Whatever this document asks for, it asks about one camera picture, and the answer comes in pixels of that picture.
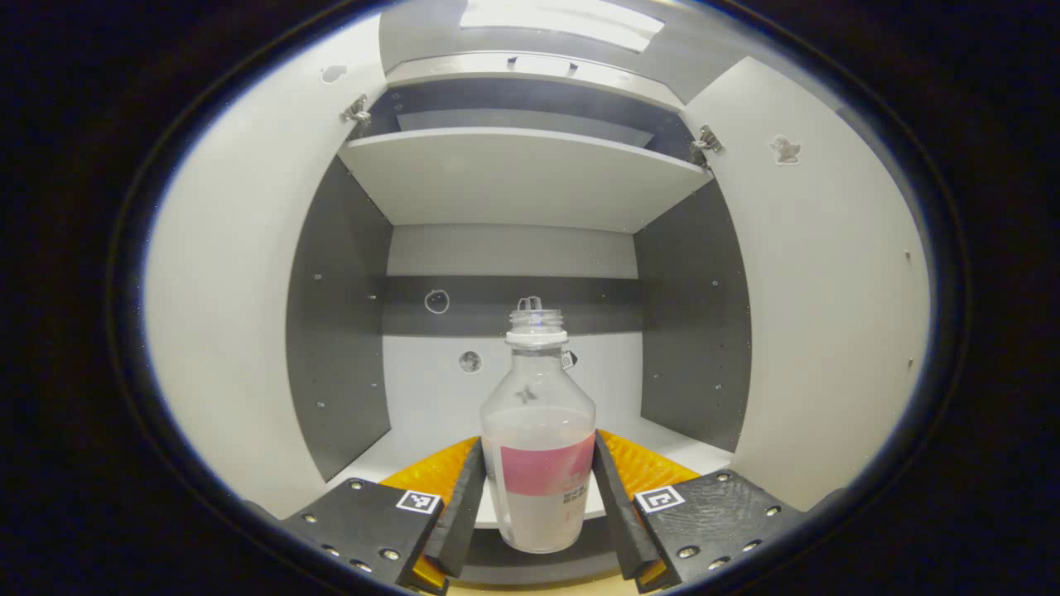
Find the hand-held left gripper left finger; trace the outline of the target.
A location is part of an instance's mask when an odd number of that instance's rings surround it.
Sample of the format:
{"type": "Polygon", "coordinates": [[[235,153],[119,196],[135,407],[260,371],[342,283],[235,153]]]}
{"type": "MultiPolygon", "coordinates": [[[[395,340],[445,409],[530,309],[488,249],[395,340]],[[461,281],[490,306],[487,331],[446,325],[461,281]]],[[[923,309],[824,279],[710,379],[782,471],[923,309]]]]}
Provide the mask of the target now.
{"type": "Polygon", "coordinates": [[[465,567],[485,476],[484,449],[475,436],[382,483],[337,484],[284,518],[282,528],[353,573],[444,595],[465,567]]]}

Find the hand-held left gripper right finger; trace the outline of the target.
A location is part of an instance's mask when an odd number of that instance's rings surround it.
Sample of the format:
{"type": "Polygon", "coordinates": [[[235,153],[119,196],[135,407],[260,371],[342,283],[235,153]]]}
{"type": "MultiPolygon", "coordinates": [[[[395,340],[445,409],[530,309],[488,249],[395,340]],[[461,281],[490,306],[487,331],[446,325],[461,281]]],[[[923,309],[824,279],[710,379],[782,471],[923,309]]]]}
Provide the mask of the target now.
{"type": "Polygon", "coordinates": [[[593,472],[622,577],[641,594],[719,592],[802,523],[802,510],[732,470],[700,474],[605,430],[593,472]]]}

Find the clear bottle with pink label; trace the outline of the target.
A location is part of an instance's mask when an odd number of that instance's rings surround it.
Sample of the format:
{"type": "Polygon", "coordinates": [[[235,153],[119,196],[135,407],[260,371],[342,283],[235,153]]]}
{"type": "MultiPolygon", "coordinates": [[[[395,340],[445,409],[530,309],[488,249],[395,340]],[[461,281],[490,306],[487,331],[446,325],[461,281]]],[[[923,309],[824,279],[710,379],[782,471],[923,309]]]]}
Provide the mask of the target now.
{"type": "Polygon", "coordinates": [[[507,546],[558,553],[583,526],[597,408],[564,367],[560,310],[530,296],[508,320],[510,369],[480,410],[489,495],[507,546]]]}

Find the grey cabinet door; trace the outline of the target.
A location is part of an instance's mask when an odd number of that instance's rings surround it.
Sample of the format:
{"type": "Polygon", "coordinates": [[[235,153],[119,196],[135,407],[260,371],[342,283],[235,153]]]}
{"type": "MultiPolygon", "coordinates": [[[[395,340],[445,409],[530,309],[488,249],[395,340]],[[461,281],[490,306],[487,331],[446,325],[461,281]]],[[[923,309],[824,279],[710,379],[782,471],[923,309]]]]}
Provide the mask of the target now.
{"type": "Polygon", "coordinates": [[[236,499],[288,518],[325,491],[292,403],[287,295],[311,199],[386,86],[381,17],[341,27],[224,102],[171,177],[145,264],[152,370],[236,499]]]}
{"type": "Polygon", "coordinates": [[[806,512],[896,430],[928,351],[928,257],[905,193],[836,110],[754,57],[682,113],[709,159],[749,291],[747,411],[732,468],[806,512]]]}

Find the grey cabinet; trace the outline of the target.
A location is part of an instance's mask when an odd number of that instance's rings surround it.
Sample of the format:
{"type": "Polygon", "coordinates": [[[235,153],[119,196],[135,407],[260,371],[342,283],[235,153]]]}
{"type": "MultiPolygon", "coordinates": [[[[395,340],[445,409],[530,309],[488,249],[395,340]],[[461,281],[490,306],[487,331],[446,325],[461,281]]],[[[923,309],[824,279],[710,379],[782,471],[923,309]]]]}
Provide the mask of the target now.
{"type": "MultiPolygon", "coordinates": [[[[690,74],[633,72],[687,105],[745,57],[720,53],[690,74]]],[[[353,136],[401,132],[398,113],[465,108],[598,118],[651,132],[643,150],[679,160],[694,137],[679,112],[522,78],[388,84],[369,109],[373,127],[353,136]]],[[[308,453],[326,483],[376,478],[465,438],[507,361],[500,315],[542,291],[566,316],[575,349],[564,363],[603,430],[700,474],[729,469],[752,366],[742,265],[716,182],[633,234],[394,225],[335,157],[296,246],[287,303],[292,400],[308,453]]]]}

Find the wide grey cabinet shelf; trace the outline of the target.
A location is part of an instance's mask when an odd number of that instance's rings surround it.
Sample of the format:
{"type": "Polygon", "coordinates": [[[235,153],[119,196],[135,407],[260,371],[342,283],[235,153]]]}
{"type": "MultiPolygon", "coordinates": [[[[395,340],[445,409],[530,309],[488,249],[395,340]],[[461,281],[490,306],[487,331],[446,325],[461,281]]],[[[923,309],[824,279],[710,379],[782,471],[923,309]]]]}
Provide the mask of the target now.
{"type": "Polygon", "coordinates": [[[531,225],[638,233],[712,181],[703,166],[563,132],[384,133],[337,152],[394,225],[531,225]]]}

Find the narrow grey cabinet shelf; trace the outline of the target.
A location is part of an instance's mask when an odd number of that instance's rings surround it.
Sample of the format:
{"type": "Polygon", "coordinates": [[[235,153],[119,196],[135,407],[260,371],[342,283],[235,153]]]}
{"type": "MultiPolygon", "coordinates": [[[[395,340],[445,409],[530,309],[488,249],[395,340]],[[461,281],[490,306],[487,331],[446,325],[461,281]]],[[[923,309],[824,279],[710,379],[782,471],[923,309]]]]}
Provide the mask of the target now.
{"type": "Polygon", "coordinates": [[[654,139],[651,132],[640,132],[632,126],[610,123],[598,118],[573,116],[573,113],[492,108],[398,113],[398,128],[401,132],[450,127],[504,127],[534,129],[534,132],[575,133],[575,135],[605,139],[642,148],[654,139]]]}

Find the grey cabinet drawer front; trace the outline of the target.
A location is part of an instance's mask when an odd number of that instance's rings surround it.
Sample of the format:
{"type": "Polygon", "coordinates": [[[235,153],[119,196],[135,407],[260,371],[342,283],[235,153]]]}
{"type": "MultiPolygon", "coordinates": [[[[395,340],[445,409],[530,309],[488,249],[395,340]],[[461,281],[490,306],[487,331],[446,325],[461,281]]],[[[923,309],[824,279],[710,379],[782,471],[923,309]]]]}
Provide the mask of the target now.
{"type": "Polygon", "coordinates": [[[587,89],[610,92],[610,94],[638,99],[647,104],[669,109],[671,112],[681,112],[686,106],[686,103],[682,102],[681,98],[659,80],[647,78],[647,76],[631,70],[618,68],[616,65],[584,60],[584,58],[567,55],[518,52],[518,50],[477,50],[476,52],[404,60],[385,74],[385,80],[390,86],[454,78],[522,78],[575,84],[575,86],[587,89]],[[563,60],[578,64],[579,71],[571,78],[533,78],[508,70],[506,62],[512,55],[544,55],[563,58],[563,60]]]}

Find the large ceiling light panel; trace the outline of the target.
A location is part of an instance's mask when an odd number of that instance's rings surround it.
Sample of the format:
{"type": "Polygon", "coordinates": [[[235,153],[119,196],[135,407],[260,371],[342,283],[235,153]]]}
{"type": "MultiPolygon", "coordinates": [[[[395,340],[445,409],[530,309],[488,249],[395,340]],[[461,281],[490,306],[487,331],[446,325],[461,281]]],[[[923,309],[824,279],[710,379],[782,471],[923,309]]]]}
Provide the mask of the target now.
{"type": "Polygon", "coordinates": [[[460,27],[555,31],[641,53],[665,22],[607,0],[467,0],[460,27]]]}

